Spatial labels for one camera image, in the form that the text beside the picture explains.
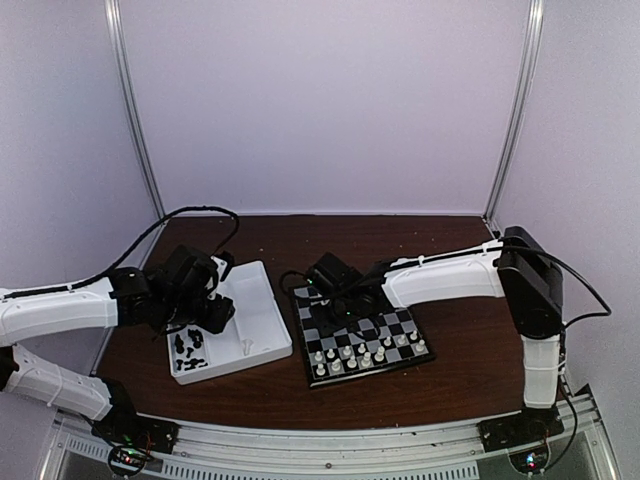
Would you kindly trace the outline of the white king piece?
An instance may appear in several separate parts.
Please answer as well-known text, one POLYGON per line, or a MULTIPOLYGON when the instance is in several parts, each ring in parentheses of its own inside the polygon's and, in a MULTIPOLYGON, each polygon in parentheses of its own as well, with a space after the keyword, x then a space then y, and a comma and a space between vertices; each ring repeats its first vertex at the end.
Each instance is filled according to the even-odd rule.
POLYGON ((382 364, 386 362, 386 349, 384 346, 379 346, 374 355, 374 362, 376 364, 382 364))

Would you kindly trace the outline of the black white chess board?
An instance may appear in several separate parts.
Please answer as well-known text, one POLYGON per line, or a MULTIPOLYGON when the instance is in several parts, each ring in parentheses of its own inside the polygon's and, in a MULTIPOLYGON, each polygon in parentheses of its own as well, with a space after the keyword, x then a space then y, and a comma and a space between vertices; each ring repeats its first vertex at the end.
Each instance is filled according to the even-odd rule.
POLYGON ((360 319, 358 326, 354 330, 343 328, 331 336, 321 338, 314 321, 314 304, 319 303, 316 300, 318 296, 318 292, 312 287, 304 286, 289 290, 289 297, 299 332, 300 351, 306 368, 308 385, 311 389, 409 368, 436 359, 436 353, 426 335, 415 321, 412 313, 406 309, 398 309, 392 313, 378 315, 373 319, 360 319), (417 341, 410 339, 410 334, 414 330, 418 331, 419 338, 417 341), (402 335, 406 336, 407 343, 404 346, 398 346, 397 339, 402 335), (383 340, 386 337, 392 339, 392 345, 389 348, 385 348, 386 362, 376 364, 374 355, 379 346, 384 346, 383 340), (426 350, 424 352, 416 352, 415 345, 421 339, 426 342, 426 350), (366 369, 361 367, 363 354, 359 354, 357 351, 358 346, 362 343, 366 345, 366 352, 371 353, 372 365, 366 369), (352 354, 349 357, 343 355, 345 346, 352 348, 352 354), (342 372, 340 374, 332 375, 330 372, 330 363, 335 359, 328 360, 326 358, 326 352, 329 349, 333 349, 336 354, 335 359, 340 359, 342 362, 342 372), (314 359, 314 353, 317 351, 323 353, 322 362, 317 362, 314 359), (356 357, 358 367, 356 370, 347 371, 346 362, 351 356, 356 357), (325 367, 326 373, 322 377, 318 377, 315 374, 315 368, 318 365, 325 367))

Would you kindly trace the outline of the white compartment tray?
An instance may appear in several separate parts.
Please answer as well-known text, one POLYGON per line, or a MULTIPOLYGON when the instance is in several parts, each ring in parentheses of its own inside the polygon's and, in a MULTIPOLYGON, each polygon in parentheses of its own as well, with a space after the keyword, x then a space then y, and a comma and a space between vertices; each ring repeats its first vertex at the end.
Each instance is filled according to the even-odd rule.
POLYGON ((289 357, 293 342, 277 305, 273 289, 260 260, 235 266, 218 292, 231 298, 235 313, 220 334, 203 331, 209 365, 184 374, 174 374, 169 354, 171 376, 180 385, 192 384, 228 375, 289 357), (242 341, 251 339, 251 353, 243 355, 242 341))

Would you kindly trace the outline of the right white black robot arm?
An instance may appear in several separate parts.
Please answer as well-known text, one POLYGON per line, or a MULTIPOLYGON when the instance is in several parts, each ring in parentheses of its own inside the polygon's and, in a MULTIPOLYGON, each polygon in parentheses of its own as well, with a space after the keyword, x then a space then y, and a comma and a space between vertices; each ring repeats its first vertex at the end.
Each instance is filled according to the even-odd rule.
POLYGON ((432 301, 504 299, 523 342, 523 408, 513 419, 513 433, 530 442, 550 426, 560 369, 563 275, 525 228, 509 227, 501 238, 463 250, 377 262, 365 273, 325 253, 305 278, 341 323, 432 301))

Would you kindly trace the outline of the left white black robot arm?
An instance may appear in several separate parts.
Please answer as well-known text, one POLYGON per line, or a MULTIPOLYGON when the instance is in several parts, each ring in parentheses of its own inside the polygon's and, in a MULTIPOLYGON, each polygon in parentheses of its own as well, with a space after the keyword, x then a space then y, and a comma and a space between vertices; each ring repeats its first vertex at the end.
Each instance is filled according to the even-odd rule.
POLYGON ((136 268, 122 268, 84 286, 1 292, 1 389, 43 401, 105 425, 123 444, 137 442, 144 424, 118 382, 90 378, 21 346, 21 341, 83 328, 146 324, 164 334, 171 325, 195 324, 222 332, 235 313, 217 293, 217 274, 205 270, 183 283, 166 282, 136 268))

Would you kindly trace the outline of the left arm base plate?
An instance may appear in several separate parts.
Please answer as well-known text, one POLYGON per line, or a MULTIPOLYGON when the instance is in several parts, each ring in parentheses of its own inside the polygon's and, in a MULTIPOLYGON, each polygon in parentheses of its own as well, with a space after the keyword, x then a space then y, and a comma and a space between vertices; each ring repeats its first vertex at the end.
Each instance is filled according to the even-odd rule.
POLYGON ((171 454, 178 438, 177 423, 150 417, 92 421, 92 434, 114 444, 171 454))

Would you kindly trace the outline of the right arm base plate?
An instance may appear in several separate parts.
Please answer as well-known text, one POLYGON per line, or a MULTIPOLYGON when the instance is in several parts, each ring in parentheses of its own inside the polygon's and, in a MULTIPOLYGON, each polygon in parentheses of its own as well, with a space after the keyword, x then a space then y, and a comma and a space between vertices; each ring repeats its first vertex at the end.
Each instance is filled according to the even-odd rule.
POLYGON ((552 411, 533 410, 481 421, 478 431, 484 450, 493 452, 559 435, 564 424, 552 411))

